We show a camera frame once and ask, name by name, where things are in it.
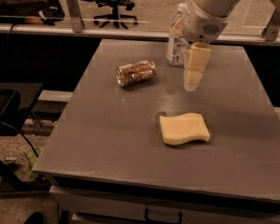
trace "metal bracket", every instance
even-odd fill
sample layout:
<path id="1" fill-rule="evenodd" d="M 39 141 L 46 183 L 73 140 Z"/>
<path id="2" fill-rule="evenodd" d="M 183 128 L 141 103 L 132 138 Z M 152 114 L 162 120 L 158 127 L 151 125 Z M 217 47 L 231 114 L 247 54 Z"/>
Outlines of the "metal bracket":
<path id="1" fill-rule="evenodd" d="M 69 14 L 72 20 L 72 28 L 75 33 L 80 33 L 84 29 L 84 22 L 81 17 L 77 0 L 66 0 Z"/>
<path id="2" fill-rule="evenodd" d="M 280 13 L 277 9 L 274 11 L 266 28 L 263 29 L 261 35 L 266 41 L 275 41 L 280 31 Z"/>

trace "water bottle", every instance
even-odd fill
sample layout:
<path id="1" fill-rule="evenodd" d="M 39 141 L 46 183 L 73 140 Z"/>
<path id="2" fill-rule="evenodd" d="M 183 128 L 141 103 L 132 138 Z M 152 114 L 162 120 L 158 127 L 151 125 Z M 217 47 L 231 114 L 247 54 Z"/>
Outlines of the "water bottle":
<path id="1" fill-rule="evenodd" d="M 184 65 L 184 51 L 187 41 L 181 31 L 181 15 L 186 7 L 186 3 L 180 3 L 177 13 L 173 18 L 167 48 L 167 62 L 172 66 Z"/>

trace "can lying on its side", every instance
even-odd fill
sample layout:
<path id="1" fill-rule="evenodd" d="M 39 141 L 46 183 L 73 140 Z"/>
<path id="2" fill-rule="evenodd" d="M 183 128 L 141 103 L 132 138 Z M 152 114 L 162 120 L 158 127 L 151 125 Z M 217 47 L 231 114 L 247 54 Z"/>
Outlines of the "can lying on its side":
<path id="1" fill-rule="evenodd" d="M 156 76 L 154 62 L 145 60 L 137 63 L 128 63 L 116 69 L 118 83 L 121 87 L 140 83 Z"/>

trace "black shoe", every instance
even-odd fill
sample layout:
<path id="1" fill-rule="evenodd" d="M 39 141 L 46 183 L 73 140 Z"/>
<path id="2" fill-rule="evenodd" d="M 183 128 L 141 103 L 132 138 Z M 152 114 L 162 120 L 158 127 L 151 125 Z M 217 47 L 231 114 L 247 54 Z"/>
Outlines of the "black shoe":
<path id="1" fill-rule="evenodd" d="M 24 224 L 45 224 L 44 215 L 39 212 L 31 214 Z"/>

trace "desk drawer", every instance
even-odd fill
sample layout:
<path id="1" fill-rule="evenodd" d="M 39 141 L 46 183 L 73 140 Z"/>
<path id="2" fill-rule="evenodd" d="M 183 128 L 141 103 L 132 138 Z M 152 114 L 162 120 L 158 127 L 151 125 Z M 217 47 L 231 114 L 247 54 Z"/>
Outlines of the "desk drawer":
<path id="1" fill-rule="evenodd" d="M 226 210 L 206 206 L 197 208 L 177 202 L 127 196 L 117 193 L 70 189 L 52 186 L 50 193 L 62 210 L 74 215 L 74 223 L 82 224 L 125 224 L 165 223 L 165 224 L 266 224 L 280 223 L 280 215 Z"/>

